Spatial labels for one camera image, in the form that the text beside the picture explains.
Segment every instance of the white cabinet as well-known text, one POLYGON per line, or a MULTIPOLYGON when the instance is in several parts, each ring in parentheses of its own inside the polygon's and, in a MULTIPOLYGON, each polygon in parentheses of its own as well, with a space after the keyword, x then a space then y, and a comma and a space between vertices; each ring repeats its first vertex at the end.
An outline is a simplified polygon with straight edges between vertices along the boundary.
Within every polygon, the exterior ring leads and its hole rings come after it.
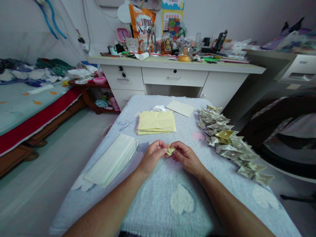
POLYGON ((119 67, 114 65, 101 65, 101 67, 111 89, 144 90, 141 67, 123 66, 123 71, 120 71, 119 67))
POLYGON ((144 61, 102 56, 87 59, 101 64, 120 108, 136 94, 199 96, 225 108, 250 73, 265 71, 251 64, 180 62, 152 56, 144 61))
POLYGON ((203 87, 208 71, 142 67, 145 84, 203 87))
POLYGON ((216 108, 224 109, 248 75, 248 73, 210 71, 200 98, 209 100, 216 108))
POLYGON ((145 95, 144 91, 112 89, 112 92, 119 107, 125 106, 133 95, 145 95))

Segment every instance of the forearm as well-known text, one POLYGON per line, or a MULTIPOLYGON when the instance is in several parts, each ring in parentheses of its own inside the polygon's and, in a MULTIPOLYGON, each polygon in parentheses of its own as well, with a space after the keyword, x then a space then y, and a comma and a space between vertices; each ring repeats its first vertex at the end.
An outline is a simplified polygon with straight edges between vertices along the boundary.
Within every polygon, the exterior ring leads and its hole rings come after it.
POLYGON ((229 236, 274 234, 210 172, 197 176, 229 236))
POLYGON ((86 212, 64 236, 115 236, 145 181, 146 177, 136 169, 86 212))

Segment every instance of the power cord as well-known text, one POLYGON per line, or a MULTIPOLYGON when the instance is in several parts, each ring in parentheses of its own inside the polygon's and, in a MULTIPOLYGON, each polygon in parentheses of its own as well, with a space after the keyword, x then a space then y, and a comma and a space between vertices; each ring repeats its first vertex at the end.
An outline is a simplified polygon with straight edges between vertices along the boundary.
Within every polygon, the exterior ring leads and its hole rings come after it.
POLYGON ((102 13, 102 15, 103 15, 103 17, 104 17, 106 23, 107 23, 108 26, 109 26, 109 28, 110 28, 113 32, 116 32, 116 30, 113 30, 113 29, 112 29, 112 27, 110 26, 110 24, 109 24, 109 22, 108 22, 108 20, 107 20, 107 18, 106 18, 105 16, 108 16, 108 17, 110 17, 110 18, 118 18, 118 17, 117 17, 117 16, 110 16, 110 15, 107 15, 105 12, 102 11, 102 9, 101 9, 100 5, 98 4, 97 0, 95 0, 95 3, 98 5, 98 7, 99 7, 99 9, 100 9, 100 11, 101 11, 101 13, 102 13))
POLYGON ((110 16, 110 15, 107 15, 105 12, 102 11, 100 5, 98 4, 98 1, 95 0, 95 2, 96 2, 96 4, 98 5, 99 9, 101 10, 101 12, 102 12, 104 15, 106 15, 106 16, 108 16, 108 17, 110 17, 110 18, 118 18, 117 16, 110 16))
POLYGON ((89 27, 88 27, 88 22, 87 22, 87 17, 86 17, 86 10, 85 10, 85 3, 84 0, 82 0, 82 7, 83 7, 83 15, 85 16, 85 22, 87 25, 87 30, 88 30, 88 37, 89 37, 89 49, 88 49, 88 53, 90 52, 90 46, 91 46, 91 38, 90 38, 90 32, 89 32, 89 27))

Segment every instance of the orange snack bag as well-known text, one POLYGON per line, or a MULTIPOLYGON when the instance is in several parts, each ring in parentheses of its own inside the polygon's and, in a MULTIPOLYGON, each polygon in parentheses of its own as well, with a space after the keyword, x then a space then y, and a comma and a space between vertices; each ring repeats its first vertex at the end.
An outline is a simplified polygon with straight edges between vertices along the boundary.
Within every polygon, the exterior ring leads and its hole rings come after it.
MULTIPOLYGON (((133 5, 129 5, 129 12, 131 14, 132 27, 134 38, 138 40, 138 52, 143 53, 142 48, 147 44, 147 31, 153 28, 156 13, 148 9, 139 9, 133 5)), ((149 39, 149 45, 152 51, 152 40, 149 39)))

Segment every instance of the table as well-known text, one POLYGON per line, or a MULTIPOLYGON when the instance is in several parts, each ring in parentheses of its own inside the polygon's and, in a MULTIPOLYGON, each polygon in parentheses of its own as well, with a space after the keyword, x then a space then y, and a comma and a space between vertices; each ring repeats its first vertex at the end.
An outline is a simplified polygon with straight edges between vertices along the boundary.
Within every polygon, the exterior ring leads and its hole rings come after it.
POLYGON ((82 92, 82 97, 85 101, 85 103, 91 108, 92 111, 94 111, 97 115, 101 113, 120 113, 120 111, 115 111, 115 110, 108 110, 105 108, 100 108, 98 107, 94 101, 95 98, 92 95, 91 91, 89 88, 111 88, 109 83, 107 82, 105 85, 98 85, 98 84, 92 84, 92 83, 86 83, 86 84, 76 84, 76 80, 73 79, 68 82, 70 86, 74 87, 80 87, 81 92, 82 92))
MULTIPOLYGON (((238 167, 215 153, 215 148, 207 145, 202 130, 198 127, 199 108, 212 105, 206 99, 170 97, 160 95, 133 96, 126 104, 112 128, 88 161, 67 194, 50 228, 51 234, 64 233, 95 203, 111 192, 139 164, 148 145, 157 139, 172 143, 181 140, 190 146, 203 165, 246 207, 248 207, 276 236, 300 236, 297 228, 269 187, 239 175, 238 167), (194 106, 191 116, 174 113, 176 132, 170 134, 138 135, 135 130, 139 111, 149 111, 155 105, 167 105, 172 100, 194 106), (94 185, 84 192, 83 176, 107 150, 120 133, 139 140, 135 155, 122 172, 106 188, 94 185)), ((121 230, 141 236, 208 236, 222 235, 223 229, 203 187, 196 178, 187 173, 180 162, 162 158, 151 177, 140 188, 121 230), (171 197, 181 185, 194 200, 193 211, 175 212, 171 207, 171 197)))
POLYGON ((204 98, 224 109, 250 73, 265 71, 251 64, 179 62, 154 56, 144 61, 103 56, 87 60, 101 65, 121 111, 133 95, 204 98))

